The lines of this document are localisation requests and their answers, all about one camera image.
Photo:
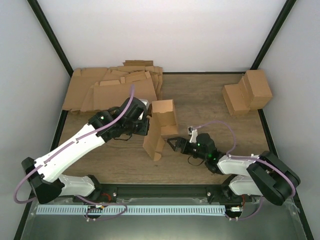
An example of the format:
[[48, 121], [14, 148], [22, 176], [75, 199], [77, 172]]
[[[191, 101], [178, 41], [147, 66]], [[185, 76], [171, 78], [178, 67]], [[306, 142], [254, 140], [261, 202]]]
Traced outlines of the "brown cardboard box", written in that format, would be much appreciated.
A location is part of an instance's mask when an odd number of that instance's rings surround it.
[[157, 100], [151, 104], [149, 130], [143, 140], [143, 148], [153, 161], [162, 157], [165, 137], [179, 133], [176, 108], [173, 99]]

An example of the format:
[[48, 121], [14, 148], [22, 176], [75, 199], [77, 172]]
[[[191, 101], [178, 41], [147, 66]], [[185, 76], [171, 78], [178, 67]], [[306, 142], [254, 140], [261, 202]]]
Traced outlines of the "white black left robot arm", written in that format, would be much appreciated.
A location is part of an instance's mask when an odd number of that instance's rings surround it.
[[121, 135], [146, 136], [150, 125], [148, 108], [147, 100], [127, 98], [121, 106], [97, 112], [74, 136], [48, 154], [24, 159], [21, 164], [38, 202], [47, 204], [61, 196], [81, 196], [97, 202], [102, 196], [102, 185], [95, 176], [68, 176], [63, 172], [87, 153]]

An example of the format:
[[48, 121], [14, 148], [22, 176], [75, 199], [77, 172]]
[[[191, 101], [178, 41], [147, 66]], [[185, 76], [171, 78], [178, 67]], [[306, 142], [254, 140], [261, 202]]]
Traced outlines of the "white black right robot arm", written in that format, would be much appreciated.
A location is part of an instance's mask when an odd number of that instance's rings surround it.
[[232, 175], [222, 188], [223, 198], [229, 202], [240, 195], [252, 195], [281, 206], [295, 196], [301, 183], [298, 175], [270, 151], [250, 156], [226, 154], [217, 149], [207, 133], [190, 139], [173, 137], [167, 143], [175, 152], [201, 159], [213, 174]]

